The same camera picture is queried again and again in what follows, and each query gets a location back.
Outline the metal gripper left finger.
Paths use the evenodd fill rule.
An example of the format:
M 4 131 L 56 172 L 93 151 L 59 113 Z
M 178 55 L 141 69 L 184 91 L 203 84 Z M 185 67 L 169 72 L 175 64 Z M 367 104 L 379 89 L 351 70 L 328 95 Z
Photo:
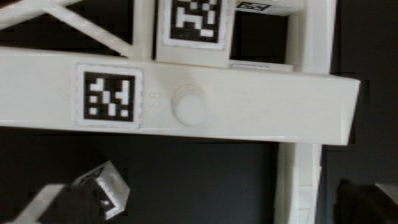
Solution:
M 49 184 L 11 224 L 105 224 L 97 185 Z

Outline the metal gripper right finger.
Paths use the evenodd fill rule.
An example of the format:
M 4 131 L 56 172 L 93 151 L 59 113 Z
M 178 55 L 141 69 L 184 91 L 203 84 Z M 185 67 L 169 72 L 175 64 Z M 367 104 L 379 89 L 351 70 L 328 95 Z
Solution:
M 358 185 L 349 179 L 342 180 L 335 224 L 398 224 L 398 185 Z

